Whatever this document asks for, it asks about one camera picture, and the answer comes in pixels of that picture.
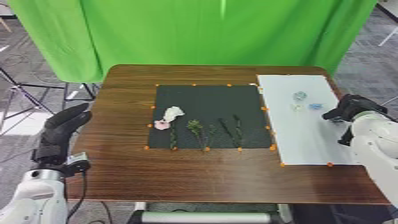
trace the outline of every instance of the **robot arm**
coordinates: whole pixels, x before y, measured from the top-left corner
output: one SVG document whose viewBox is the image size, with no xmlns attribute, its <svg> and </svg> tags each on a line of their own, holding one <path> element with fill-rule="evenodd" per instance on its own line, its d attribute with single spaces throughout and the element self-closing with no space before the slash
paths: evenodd
<svg viewBox="0 0 398 224">
<path fill-rule="evenodd" d="M 89 169 L 85 154 L 66 164 L 69 139 L 91 120 L 89 104 L 64 110 L 48 119 L 39 148 L 34 149 L 32 170 L 23 175 L 9 205 L 0 210 L 0 224 L 53 224 L 68 222 L 64 178 Z"/>
<path fill-rule="evenodd" d="M 370 178 L 398 207 L 398 123 L 387 108 L 364 97 L 347 95 L 323 118 L 352 122 L 339 143 L 350 146 Z"/>
</svg>

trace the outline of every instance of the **white paper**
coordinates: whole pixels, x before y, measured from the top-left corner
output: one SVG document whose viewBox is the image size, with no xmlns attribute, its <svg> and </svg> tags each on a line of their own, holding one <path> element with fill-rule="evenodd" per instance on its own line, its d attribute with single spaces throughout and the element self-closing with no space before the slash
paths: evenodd
<svg viewBox="0 0 398 224">
<path fill-rule="evenodd" d="M 286 165 L 359 164 L 350 147 L 338 144 L 348 123 L 325 121 L 322 114 L 336 108 L 338 98 L 322 75 L 260 75 L 263 99 L 275 132 L 281 160 Z M 306 92 L 302 102 L 293 99 Z M 320 110 L 309 104 L 320 103 Z"/>
</svg>

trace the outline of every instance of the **dark gray mat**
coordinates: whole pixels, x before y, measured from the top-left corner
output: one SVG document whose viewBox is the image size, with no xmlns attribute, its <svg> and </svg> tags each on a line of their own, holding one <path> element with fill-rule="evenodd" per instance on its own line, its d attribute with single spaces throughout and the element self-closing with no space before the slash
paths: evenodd
<svg viewBox="0 0 398 224">
<path fill-rule="evenodd" d="M 188 121 L 194 119 L 203 124 L 204 136 L 210 132 L 210 125 L 217 127 L 212 148 L 236 148 L 219 122 L 219 118 L 222 118 L 236 137 L 235 115 L 242 121 L 242 147 L 270 147 L 270 134 L 265 129 L 267 120 L 256 86 L 160 86 L 153 120 L 162 120 L 165 109 L 172 106 L 178 106 L 185 112 L 185 116 L 178 117 L 174 121 L 180 149 L 201 148 L 196 136 L 187 129 Z M 160 131 L 151 128 L 149 147 L 171 148 L 171 129 Z"/>
</svg>

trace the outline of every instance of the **brown table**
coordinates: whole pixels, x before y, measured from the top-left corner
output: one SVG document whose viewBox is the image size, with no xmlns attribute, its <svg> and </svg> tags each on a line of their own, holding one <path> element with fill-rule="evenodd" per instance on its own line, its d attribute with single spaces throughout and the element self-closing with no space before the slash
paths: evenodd
<svg viewBox="0 0 398 224">
<path fill-rule="evenodd" d="M 112 67 L 75 153 L 89 154 L 87 200 L 387 204 L 361 166 L 279 166 L 268 149 L 146 150 L 155 85 L 247 85 L 256 74 L 322 74 L 318 67 Z M 329 80 L 336 94 L 339 91 Z M 69 180 L 69 198 L 82 179 Z"/>
</svg>

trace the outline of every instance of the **green backdrop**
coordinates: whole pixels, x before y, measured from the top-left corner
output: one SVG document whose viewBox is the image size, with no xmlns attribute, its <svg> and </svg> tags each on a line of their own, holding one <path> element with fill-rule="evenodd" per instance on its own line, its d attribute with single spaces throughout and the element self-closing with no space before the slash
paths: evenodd
<svg viewBox="0 0 398 224">
<path fill-rule="evenodd" d="M 116 64 L 315 65 L 329 72 L 377 0 L 9 0 L 61 80 Z"/>
</svg>

